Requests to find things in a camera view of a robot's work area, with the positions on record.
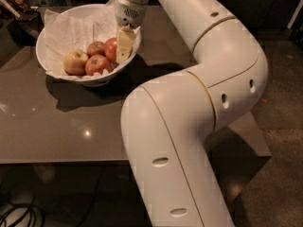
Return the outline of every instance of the robotic arm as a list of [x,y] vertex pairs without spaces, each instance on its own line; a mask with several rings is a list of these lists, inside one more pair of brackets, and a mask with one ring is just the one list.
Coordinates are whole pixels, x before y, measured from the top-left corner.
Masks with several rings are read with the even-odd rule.
[[[141,25],[149,0],[116,0],[120,26]],[[204,141],[260,99],[266,57],[216,0],[158,0],[197,65],[150,80],[127,97],[125,148],[154,226],[234,226]]]

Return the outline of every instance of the white bowl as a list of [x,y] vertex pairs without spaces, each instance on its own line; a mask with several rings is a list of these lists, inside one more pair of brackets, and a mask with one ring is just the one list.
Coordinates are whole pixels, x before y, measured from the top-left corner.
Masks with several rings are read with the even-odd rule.
[[[69,16],[77,17],[77,18],[86,18],[90,16],[90,13],[94,12],[102,12],[102,9],[105,5],[103,4],[91,4],[91,5],[84,5],[75,7],[72,9],[69,9],[62,14],[68,14]],[[140,45],[141,41],[141,33],[140,33],[140,27],[137,28],[135,31],[136,37],[134,41],[134,46],[132,50],[131,56],[123,63],[121,63],[117,68],[114,69],[114,71],[106,76],[103,75],[94,75],[93,77],[90,76],[68,76],[66,75],[51,75],[52,77],[56,79],[63,79],[70,82],[82,84],[84,86],[101,86],[104,84],[107,84],[111,79],[116,77],[120,72],[122,72],[123,69],[131,62],[131,60],[134,58],[136,51]],[[52,66],[58,66],[58,63],[62,63],[62,61],[57,61],[56,64],[53,64],[52,62],[46,63],[46,53],[47,53],[47,46],[45,45],[45,29],[43,29],[38,37],[37,43],[36,43],[36,55],[38,58],[38,61],[40,65],[44,68],[46,72],[52,70]]]

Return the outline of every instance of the dark floor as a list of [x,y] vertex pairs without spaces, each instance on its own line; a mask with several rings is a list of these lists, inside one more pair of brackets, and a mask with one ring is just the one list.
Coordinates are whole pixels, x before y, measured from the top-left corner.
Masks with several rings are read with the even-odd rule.
[[[268,58],[270,77],[252,114],[272,157],[228,205],[238,227],[301,227],[303,51],[279,31],[262,31],[257,37]],[[35,196],[46,227],[74,227],[82,220],[86,227],[151,226],[127,162],[56,166],[56,170],[51,183],[42,183],[31,166],[3,170],[1,213],[9,210],[9,202],[30,202]],[[33,211],[39,223],[43,215]]]

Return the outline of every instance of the apple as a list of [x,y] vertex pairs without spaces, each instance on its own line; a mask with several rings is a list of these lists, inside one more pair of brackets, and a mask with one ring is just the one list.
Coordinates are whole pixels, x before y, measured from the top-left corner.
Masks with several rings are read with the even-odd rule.
[[63,58],[64,70],[69,75],[82,76],[85,74],[85,64],[89,57],[79,49],[67,52]]
[[96,72],[103,74],[103,70],[106,69],[109,73],[113,72],[111,62],[102,55],[95,55],[88,59],[85,64],[85,72],[88,76],[93,76]]
[[116,48],[117,48],[116,37],[108,39],[105,42],[105,47],[104,47],[105,56],[113,64],[116,64]]
[[95,41],[92,42],[91,44],[88,45],[87,47],[87,55],[89,57],[95,56],[95,55],[105,55],[104,54],[104,47],[105,43],[100,42],[100,41]]

